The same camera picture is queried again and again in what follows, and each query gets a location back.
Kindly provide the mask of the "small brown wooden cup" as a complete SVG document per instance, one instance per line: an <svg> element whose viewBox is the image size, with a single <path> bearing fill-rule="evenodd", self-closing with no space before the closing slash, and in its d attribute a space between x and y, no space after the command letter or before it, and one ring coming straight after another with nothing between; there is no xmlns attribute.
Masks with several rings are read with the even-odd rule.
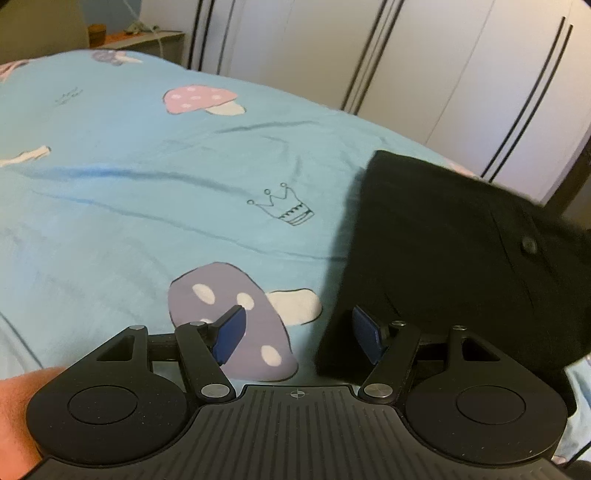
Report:
<svg viewBox="0 0 591 480"><path fill-rule="evenodd" d="M105 43L106 39L106 25L105 24L90 24L87 27L88 41L90 48L98 48Z"/></svg>

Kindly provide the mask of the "dark wooden door frame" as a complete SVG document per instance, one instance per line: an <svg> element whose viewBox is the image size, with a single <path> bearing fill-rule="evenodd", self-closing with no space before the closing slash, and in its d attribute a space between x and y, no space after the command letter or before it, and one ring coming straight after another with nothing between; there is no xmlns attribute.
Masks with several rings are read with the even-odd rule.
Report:
<svg viewBox="0 0 591 480"><path fill-rule="evenodd" d="M550 197L544 209L552 215L562 215L575 199L590 176L590 144L588 139L566 177Z"/></svg>

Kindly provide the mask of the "black pants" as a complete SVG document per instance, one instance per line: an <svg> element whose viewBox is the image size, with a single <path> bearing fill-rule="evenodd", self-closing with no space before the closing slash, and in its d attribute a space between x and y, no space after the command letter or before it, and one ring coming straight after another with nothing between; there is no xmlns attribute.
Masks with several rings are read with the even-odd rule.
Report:
<svg viewBox="0 0 591 480"><path fill-rule="evenodd" d="M590 235L543 207L423 160L375 152L346 231L352 237L319 375L359 384L372 363L351 314L426 334L467 326L576 410L566 368L590 351Z"/></svg>

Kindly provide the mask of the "light blue mushroom bedsheet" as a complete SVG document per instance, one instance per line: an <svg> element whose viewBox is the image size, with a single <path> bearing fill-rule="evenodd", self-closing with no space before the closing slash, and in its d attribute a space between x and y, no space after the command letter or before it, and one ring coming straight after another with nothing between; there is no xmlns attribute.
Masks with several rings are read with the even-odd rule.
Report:
<svg viewBox="0 0 591 480"><path fill-rule="evenodd" d="M168 332L170 283L212 262L279 307L283 380L315 383L370 156L464 172L352 115L147 55L1 72L1 375L33 385L127 326Z"/></svg>

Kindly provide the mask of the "wooden bedside table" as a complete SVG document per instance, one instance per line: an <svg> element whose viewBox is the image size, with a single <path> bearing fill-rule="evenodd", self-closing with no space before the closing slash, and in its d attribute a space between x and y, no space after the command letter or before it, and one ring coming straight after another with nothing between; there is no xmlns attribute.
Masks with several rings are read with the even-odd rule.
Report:
<svg viewBox="0 0 591 480"><path fill-rule="evenodd" d="M139 52L181 65L184 33L180 31L141 32L126 34L119 32L108 35L98 49Z"/></svg>

